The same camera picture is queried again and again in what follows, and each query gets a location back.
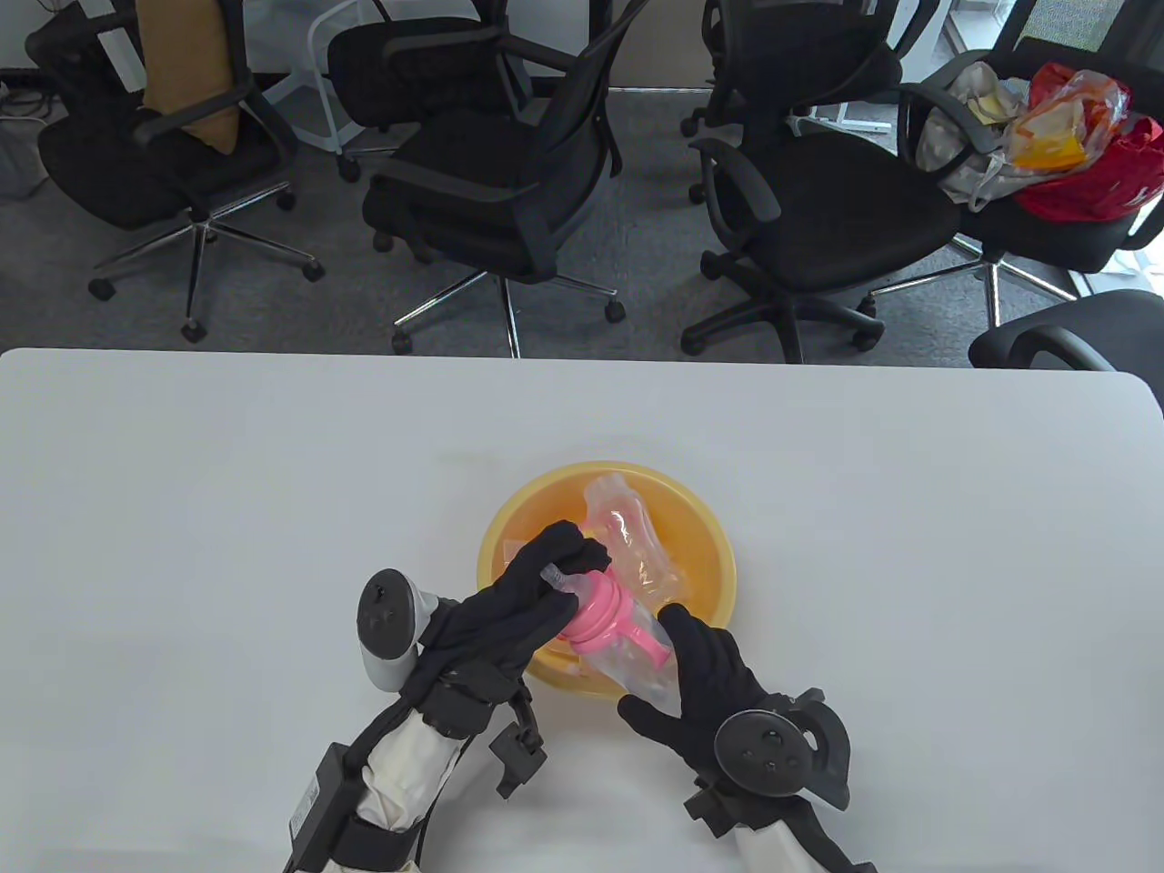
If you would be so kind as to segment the person's left hand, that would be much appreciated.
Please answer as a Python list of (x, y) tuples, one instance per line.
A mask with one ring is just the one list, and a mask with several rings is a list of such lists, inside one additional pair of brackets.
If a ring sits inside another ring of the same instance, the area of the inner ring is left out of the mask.
[(544, 528), (492, 585), (428, 625), (409, 691), (419, 693), (446, 670), (469, 662), (489, 663), (508, 680), (520, 677), (537, 650), (560, 636), (579, 611), (577, 596), (551, 587), (542, 570), (554, 566), (570, 577), (604, 572), (610, 565), (606, 546), (582, 535), (577, 524), (560, 520)]

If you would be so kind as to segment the person's right hand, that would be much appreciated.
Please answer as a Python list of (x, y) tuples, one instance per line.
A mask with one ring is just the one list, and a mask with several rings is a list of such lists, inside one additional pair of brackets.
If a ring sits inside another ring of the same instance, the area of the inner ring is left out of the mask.
[(728, 629), (711, 627), (680, 603), (661, 608), (658, 623), (677, 659), (681, 715), (666, 715), (627, 694), (617, 704), (619, 718), (644, 739), (672, 748), (698, 778), (722, 780), (714, 748), (717, 731), (736, 714), (758, 709), (768, 693)]

